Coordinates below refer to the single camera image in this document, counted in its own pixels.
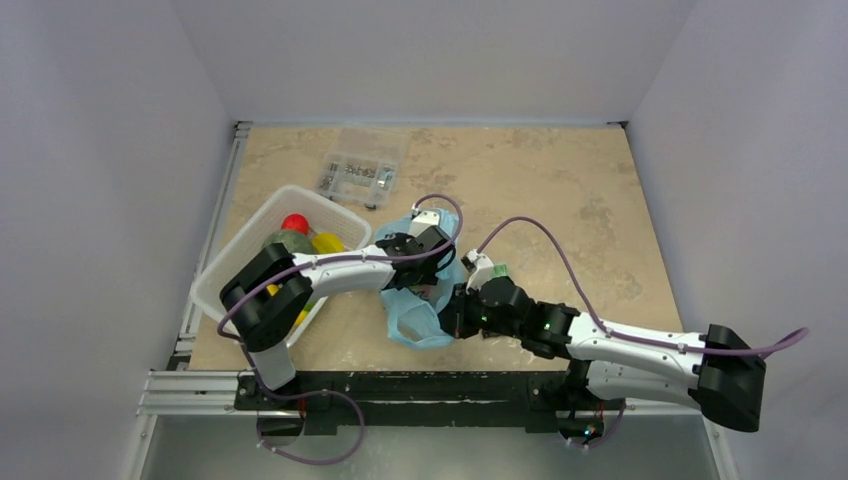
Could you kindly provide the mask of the yellow fake banana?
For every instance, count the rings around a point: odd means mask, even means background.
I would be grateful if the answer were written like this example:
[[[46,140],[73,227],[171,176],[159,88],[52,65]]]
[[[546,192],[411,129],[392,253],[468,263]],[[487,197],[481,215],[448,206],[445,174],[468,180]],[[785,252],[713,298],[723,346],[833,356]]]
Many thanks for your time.
[[[266,291],[268,292],[268,294],[269,294],[270,296],[275,296],[275,295],[276,295],[276,294],[280,291],[280,288],[279,288],[276,284],[271,284],[271,285],[268,285],[268,286],[266,287]],[[307,305],[307,306],[306,306],[306,307],[305,307],[305,308],[304,308],[304,309],[303,309],[303,310],[299,313],[299,315],[298,315],[297,319],[295,320],[294,327],[299,327],[299,326],[300,326],[300,325],[304,322],[304,320],[305,320],[305,319],[307,318],[307,316],[309,315],[311,308],[312,308],[312,305],[311,305],[311,304],[308,304],[308,305]]]

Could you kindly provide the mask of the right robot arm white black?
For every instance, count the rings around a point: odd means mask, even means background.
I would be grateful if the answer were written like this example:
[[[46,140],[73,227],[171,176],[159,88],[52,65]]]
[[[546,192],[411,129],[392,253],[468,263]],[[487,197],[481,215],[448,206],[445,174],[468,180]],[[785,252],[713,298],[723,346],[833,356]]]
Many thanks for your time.
[[[573,406],[639,398],[693,408],[740,432],[760,428],[766,362],[728,327],[712,324],[704,334],[616,323],[601,329],[588,313],[534,300],[508,277],[479,289],[457,285],[438,319],[455,338],[495,333],[537,357],[568,360],[561,392]]]

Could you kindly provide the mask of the blue plastic bag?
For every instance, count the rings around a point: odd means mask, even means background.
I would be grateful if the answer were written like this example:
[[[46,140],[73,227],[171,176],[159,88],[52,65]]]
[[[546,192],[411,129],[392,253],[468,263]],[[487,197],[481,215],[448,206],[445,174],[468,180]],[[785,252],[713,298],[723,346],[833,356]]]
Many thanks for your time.
[[[439,266],[435,286],[389,289],[379,292],[387,315],[387,335],[396,343],[414,350],[442,348],[454,337],[441,329],[438,314],[448,305],[453,287],[465,281],[465,270],[449,252]]]

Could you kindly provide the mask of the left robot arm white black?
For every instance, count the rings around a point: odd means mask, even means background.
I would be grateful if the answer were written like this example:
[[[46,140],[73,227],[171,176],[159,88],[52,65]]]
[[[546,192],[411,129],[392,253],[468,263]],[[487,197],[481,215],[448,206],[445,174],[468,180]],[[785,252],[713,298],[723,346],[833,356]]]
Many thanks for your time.
[[[391,234],[362,250],[337,254],[295,254],[281,244],[263,248],[219,293],[224,318],[234,325],[261,378],[260,397],[275,409],[297,399],[286,337],[307,304],[353,291],[434,285],[455,256],[454,240],[438,226]]]

